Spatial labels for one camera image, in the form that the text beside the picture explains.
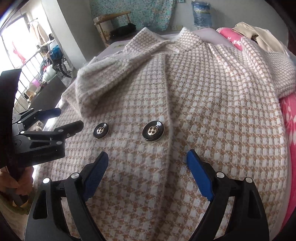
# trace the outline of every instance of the houndstooth coat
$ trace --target houndstooth coat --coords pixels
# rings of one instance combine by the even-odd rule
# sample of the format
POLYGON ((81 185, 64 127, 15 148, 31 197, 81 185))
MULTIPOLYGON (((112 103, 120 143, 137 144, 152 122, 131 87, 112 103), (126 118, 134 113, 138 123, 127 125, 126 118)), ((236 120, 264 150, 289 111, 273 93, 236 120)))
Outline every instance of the houndstooth coat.
MULTIPOLYGON (((105 151, 109 167, 87 206, 106 240, 186 241, 209 204, 185 163, 194 149, 230 178, 253 178, 272 230, 288 173, 278 99, 294 91, 295 68, 284 54, 265 52, 249 39, 242 46, 208 44, 185 28, 167 40, 144 28, 123 51, 95 57, 63 94, 53 128, 79 119, 85 127, 67 139, 65 158, 39 165, 35 187, 45 177, 80 172, 105 151), (95 126, 110 116, 108 135, 95 139, 95 126), (147 142, 142 130, 153 120, 165 132, 147 142)), ((63 206, 78 236, 65 200, 63 206)))

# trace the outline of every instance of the wall outlet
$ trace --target wall outlet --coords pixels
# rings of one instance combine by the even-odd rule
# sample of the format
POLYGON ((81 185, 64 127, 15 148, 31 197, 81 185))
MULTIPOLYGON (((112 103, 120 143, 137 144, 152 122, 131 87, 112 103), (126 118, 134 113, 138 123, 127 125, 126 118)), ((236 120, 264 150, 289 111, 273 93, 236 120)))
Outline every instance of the wall outlet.
POLYGON ((183 25, 177 25, 177 30, 178 30, 178 31, 181 31, 182 28, 183 28, 183 25))
POLYGON ((171 30, 172 30, 172 31, 177 31, 177 26, 176 26, 176 25, 172 25, 172 26, 171 26, 171 30))

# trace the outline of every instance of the black clamp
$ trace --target black clamp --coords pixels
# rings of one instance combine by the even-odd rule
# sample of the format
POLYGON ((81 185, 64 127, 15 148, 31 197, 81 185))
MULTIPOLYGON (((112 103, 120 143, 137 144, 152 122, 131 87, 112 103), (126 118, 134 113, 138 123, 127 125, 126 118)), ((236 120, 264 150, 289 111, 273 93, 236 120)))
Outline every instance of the black clamp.
POLYGON ((260 195, 250 177, 243 181, 215 172, 212 166, 200 160, 194 150, 187 153, 187 165, 210 204, 189 241, 212 241, 221 224, 228 198, 234 204, 225 234, 216 241, 269 241, 268 223, 260 195))
MULTIPOLYGON (((228 198, 235 196, 231 217, 223 236, 217 241, 269 241, 268 224, 262 201, 253 180, 229 179, 202 162, 194 150, 187 153, 187 164, 203 196, 210 204, 189 241, 212 241, 221 224, 228 198)), ((27 222, 26 241, 105 241, 94 223, 85 201, 92 197, 108 166, 108 155, 102 152, 93 164, 66 180, 45 178, 40 185, 27 222), (66 197, 80 239, 70 235, 61 197, 66 197)))
MULTIPOLYGON (((60 108, 45 111, 29 109, 13 116, 14 157, 6 166, 15 180, 19 180, 26 167, 65 157, 65 140, 82 131, 84 124, 81 120, 60 126, 54 131, 27 131, 37 121, 45 121, 60 114, 60 108)), ((6 192, 17 206, 28 200, 27 195, 17 195, 14 189, 7 188, 6 192)))
POLYGON ((87 164, 80 173, 72 173, 66 180, 53 182, 45 178, 29 213, 25 240, 106 241, 91 217, 85 202, 94 195, 108 163, 108 155, 101 152, 94 163, 87 164), (67 198, 81 239, 70 235, 61 197, 67 198))

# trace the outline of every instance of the blue clamp pad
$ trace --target blue clamp pad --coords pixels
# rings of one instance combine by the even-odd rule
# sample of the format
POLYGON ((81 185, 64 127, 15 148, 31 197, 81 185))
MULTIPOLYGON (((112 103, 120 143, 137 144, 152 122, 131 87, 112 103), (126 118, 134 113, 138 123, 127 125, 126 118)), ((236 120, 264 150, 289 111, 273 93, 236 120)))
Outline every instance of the blue clamp pad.
POLYGON ((209 201, 214 199, 214 193, 212 188, 212 181, 206 173, 202 161, 194 150, 187 152, 187 165, 198 185, 201 194, 209 201))
POLYGON ((94 166, 84 181, 82 198, 85 202, 96 192, 109 164, 109 157, 106 152, 102 152, 101 155, 98 156, 98 159, 93 163, 94 166))
POLYGON ((38 120, 47 120, 47 119, 50 119, 50 118, 53 118, 53 117, 58 117, 60 116, 62 113, 61 109, 60 108, 54 108, 54 109, 50 109, 50 110, 43 110, 43 111, 40 111, 38 114, 37 114, 37 119, 38 120))

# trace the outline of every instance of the white wall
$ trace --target white wall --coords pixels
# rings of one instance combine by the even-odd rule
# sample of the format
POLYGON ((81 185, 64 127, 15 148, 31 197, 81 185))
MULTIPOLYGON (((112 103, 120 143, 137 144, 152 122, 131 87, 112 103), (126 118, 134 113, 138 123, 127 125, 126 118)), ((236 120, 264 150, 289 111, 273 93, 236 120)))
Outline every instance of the white wall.
POLYGON ((26 13, 29 21, 32 21, 33 19, 38 18, 38 22, 40 23, 42 28, 45 30, 47 35, 49 35, 52 32, 48 24, 45 12, 43 10, 41 0, 29 0, 29 2, 27 2, 21 8, 21 13, 22 14, 26 13))
MULTIPOLYGON (((233 28, 239 22, 268 29, 278 40, 287 43, 288 29, 276 11, 264 0, 205 0, 211 4, 213 27, 233 28)), ((177 3, 171 18, 171 25, 193 27, 191 1, 177 3)))
POLYGON ((89 3, 87 4, 86 0, 57 0, 57 2, 85 59, 90 61, 99 55, 105 47, 91 18, 89 3))
POLYGON ((86 59, 66 23, 57 0, 41 0, 41 2, 47 19, 61 44, 61 48, 66 52, 74 67, 81 68, 86 63, 86 59))

